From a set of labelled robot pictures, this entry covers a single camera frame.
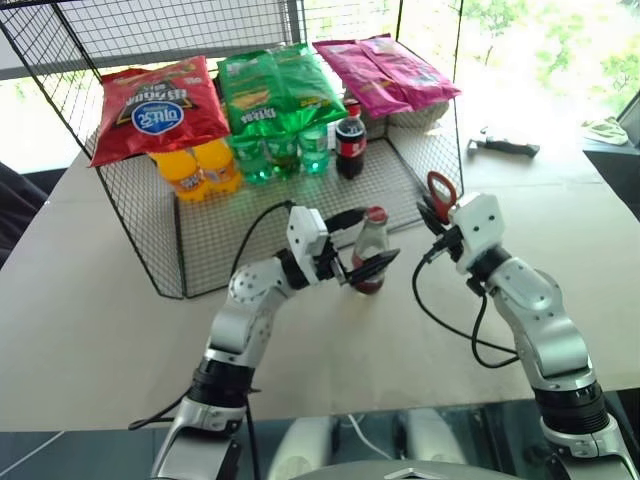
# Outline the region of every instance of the metal wire rack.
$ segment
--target metal wire rack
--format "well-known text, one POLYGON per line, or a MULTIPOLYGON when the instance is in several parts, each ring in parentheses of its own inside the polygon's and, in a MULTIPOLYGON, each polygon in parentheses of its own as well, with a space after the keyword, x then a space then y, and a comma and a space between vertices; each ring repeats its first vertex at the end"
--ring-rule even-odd
MULTIPOLYGON (((365 38, 390 32, 417 53, 431 52, 416 37, 419 10, 446 13, 458 25, 453 0, 0 0, 0 28, 45 98, 87 157, 95 149, 102 106, 102 75, 131 65, 157 67, 205 55, 212 75, 229 55, 282 43, 365 38)), ((457 33, 438 37, 441 71, 452 75, 457 33)), ((341 90, 337 76, 325 69, 341 90)), ((267 187, 244 188, 205 203, 179 202, 146 156, 100 167, 114 211, 158 293, 194 297, 226 284, 235 248, 256 214, 270 202, 294 198, 330 215, 351 206, 381 203, 391 230, 418 220, 414 201, 428 170, 447 174, 463 191, 457 119, 447 104, 416 114, 369 121, 367 169, 347 182, 333 170, 267 187)), ((284 246, 284 218, 274 216, 255 232, 243 260, 284 246)), ((334 239, 347 245, 357 232, 334 239)))

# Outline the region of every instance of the scissors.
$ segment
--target scissors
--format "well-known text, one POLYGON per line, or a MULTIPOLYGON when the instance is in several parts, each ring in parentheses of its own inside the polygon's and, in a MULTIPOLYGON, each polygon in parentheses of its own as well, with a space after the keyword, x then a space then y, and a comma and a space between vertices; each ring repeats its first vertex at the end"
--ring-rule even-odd
POLYGON ((449 209, 458 201, 456 187, 442 173, 431 170, 427 174, 427 188, 431 198, 425 198, 429 206, 435 210, 441 223, 449 224, 449 209))

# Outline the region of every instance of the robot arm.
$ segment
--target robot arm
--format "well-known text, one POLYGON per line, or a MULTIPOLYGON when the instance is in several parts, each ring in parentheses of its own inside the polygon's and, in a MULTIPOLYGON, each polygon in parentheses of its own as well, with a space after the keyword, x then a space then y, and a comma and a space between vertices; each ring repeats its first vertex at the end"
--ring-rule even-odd
POLYGON ((247 394, 269 338, 274 315, 296 290, 322 280, 358 283, 398 254, 384 252, 349 272, 329 234, 363 217, 354 209, 327 220, 315 209, 292 207, 291 250, 240 268, 211 325, 206 350, 152 468, 152 478, 214 480, 235 477, 240 446, 232 435, 246 413, 247 394))
POLYGON ((564 468, 569 478, 582 478, 585 469, 609 469, 613 461, 615 478, 638 480, 618 424, 606 411, 584 339, 564 309, 558 283, 502 247, 504 222, 496 197, 465 195, 449 211, 448 230, 435 225, 424 206, 419 208, 439 236, 428 260, 448 251, 457 270, 471 274, 472 290, 488 292, 511 327, 557 468, 564 468))

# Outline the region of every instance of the green chip bag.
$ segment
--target green chip bag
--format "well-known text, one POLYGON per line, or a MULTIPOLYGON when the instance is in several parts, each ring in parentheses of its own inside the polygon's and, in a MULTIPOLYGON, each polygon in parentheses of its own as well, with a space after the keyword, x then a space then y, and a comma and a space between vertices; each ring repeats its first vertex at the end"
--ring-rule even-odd
POLYGON ((235 55, 218 67, 235 136, 297 133, 347 116, 306 44, 235 55))

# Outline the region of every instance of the white table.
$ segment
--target white table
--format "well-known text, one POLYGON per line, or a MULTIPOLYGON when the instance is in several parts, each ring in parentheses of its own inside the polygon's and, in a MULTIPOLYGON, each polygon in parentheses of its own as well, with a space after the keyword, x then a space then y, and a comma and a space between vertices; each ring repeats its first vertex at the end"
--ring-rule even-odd
MULTIPOLYGON (((569 147, 533 162, 481 153, 464 176, 467 191, 498 195, 505 247, 559 281, 603 387, 640 386, 640 225, 588 160, 569 147)), ((254 381, 255 416, 531 397, 518 364, 481 368, 467 341, 418 309, 410 277, 432 241, 423 226, 392 235, 402 253, 376 296, 327 282, 285 304, 254 381)), ((420 289, 470 331, 479 300, 446 257, 420 289)), ((159 297, 95 172, 76 161, 0 271, 0 429, 122 428, 155 412, 189 384, 224 297, 159 297)), ((512 344, 493 308, 482 336, 512 344)))

